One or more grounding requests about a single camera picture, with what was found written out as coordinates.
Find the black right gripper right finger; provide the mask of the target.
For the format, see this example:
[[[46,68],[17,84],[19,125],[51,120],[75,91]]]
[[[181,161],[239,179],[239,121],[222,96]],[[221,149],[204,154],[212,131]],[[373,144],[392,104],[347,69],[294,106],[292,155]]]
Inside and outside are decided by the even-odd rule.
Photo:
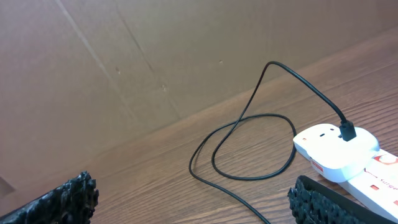
[[[297,224],[394,224],[304,175],[287,196]]]

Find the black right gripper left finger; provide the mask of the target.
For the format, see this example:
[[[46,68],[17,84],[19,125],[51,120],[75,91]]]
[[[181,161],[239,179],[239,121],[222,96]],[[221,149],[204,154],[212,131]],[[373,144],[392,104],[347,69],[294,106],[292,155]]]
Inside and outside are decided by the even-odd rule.
[[[99,190],[87,171],[1,217],[1,224],[90,224]]]

